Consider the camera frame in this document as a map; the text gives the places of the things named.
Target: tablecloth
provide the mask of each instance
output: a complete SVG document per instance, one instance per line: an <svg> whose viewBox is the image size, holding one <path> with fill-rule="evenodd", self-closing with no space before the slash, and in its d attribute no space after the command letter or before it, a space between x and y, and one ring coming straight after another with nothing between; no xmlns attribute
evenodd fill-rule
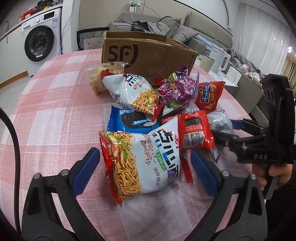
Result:
<svg viewBox="0 0 296 241"><path fill-rule="evenodd" d="M101 150L98 130L105 129L114 101L109 93L93 94L81 69L84 63L100 63L101 55L102 49L95 49L47 61L29 81L10 116L21 152L20 218L34 173L56 175L70 169L91 147ZM201 82L214 81L197 65L191 75L198 71ZM224 109L231 119L249 118L225 89L218 108ZM235 133L246 136L242 131ZM218 166L236 176L250 173L250 166L238 164L235 154L227 148ZM0 143L0 208L13 226L14 168L13 144L6 129ZM121 208L111 197L105 171L101 157L77 201L107 241L184 240L213 201L193 172L194 184L173 182L152 194L129 197ZM64 227L72 230L58 197L53 195L53 198ZM227 224L234 204L235 197L218 230Z"/></svg>

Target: washing machine door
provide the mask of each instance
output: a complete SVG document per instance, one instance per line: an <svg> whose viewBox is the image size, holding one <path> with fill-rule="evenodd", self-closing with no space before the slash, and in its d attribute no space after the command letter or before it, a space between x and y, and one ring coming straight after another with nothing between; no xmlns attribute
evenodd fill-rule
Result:
<svg viewBox="0 0 296 241"><path fill-rule="evenodd" d="M38 62L45 59L54 45L54 33L50 27L37 26L33 28L25 40L25 53L27 57Z"/></svg>

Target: white kettle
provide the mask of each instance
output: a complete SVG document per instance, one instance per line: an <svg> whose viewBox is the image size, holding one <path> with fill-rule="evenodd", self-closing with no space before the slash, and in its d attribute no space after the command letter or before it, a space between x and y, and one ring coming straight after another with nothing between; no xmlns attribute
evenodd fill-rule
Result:
<svg viewBox="0 0 296 241"><path fill-rule="evenodd" d="M227 54L223 49L220 49L217 46L212 47L209 57L215 60L213 66L211 67L211 71L215 73L218 73L220 70L225 70L230 60L230 55ZM221 68L225 58L226 58L226 63L224 67Z"/></svg>

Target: oreo package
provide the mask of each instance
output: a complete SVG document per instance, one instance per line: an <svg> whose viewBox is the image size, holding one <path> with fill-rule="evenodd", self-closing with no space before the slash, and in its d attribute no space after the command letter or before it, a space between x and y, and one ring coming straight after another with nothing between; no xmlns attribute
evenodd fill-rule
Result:
<svg viewBox="0 0 296 241"><path fill-rule="evenodd" d="M122 131L148 134L158 128L157 120L152 122L152 116L135 110L122 110L111 106L107 131Z"/></svg>

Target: sf logo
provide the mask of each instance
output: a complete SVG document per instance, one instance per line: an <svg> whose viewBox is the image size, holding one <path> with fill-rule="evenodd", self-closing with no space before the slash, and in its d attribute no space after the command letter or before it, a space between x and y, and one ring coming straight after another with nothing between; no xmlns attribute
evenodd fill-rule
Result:
<svg viewBox="0 0 296 241"><path fill-rule="evenodd" d="M113 58L109 58L110 62L127 62L128 65L125 68L129 68L135 63L138 57L138 46L136 44L133 44L133 47L129 45L124 45L120 46L119 48L116 45L111 45L109 47L109 54L113 56Z"/></svg>

